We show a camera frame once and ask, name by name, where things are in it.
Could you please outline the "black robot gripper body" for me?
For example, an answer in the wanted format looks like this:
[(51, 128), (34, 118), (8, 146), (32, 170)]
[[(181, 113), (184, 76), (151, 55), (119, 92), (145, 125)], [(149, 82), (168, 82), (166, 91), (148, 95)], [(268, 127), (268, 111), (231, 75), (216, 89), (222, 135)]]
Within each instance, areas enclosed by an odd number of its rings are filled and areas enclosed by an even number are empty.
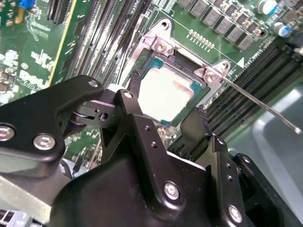
[(69, 182), (57, 195), (51, 227), (221, 227), (210, 193), (209, 173), (169, 155), (185, 191), (186, 206), (176, 218), (159, 219), (148, 207), (134, 159), (122, 155)]

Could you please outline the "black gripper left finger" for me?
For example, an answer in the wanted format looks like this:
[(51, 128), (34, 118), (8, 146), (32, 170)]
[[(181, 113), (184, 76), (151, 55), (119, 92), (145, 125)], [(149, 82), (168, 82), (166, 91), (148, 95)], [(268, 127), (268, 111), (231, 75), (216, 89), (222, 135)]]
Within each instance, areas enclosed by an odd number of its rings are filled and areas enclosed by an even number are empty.
[[(107, 114), (94, 123), (109, 138), (105, 163), (70, 182), (58, 177), (64, 139), (85, 127), (73, 113), (84, 103), (93, 113)], [(117, 167), (134, 172), (144, 203), (162, 220), (176, 218), (185, 207), (179, 179), (151, 119), (128, 90), (116, 93), (89, 76), (77, 76), (0, 108), (0, 197), (38, 220), (96, 220), (106, 209), (105, 197), (122, 209), (127, 195), (122, 182), (109, 185)], [(165, 184), (177, 187), (173, 197)]]

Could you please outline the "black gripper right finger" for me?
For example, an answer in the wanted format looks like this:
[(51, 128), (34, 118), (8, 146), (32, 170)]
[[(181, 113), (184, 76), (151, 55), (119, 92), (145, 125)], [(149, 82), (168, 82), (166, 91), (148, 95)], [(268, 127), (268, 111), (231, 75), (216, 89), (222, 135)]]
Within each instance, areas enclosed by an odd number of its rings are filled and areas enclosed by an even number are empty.
[(194, 107), (180, 125), (182, 158), (206, 168), (211, 217), (224, 227), (284, 227), (275, 190), (239, 156), (228, 152), (226, 142), (214, 135), (203, 106)]

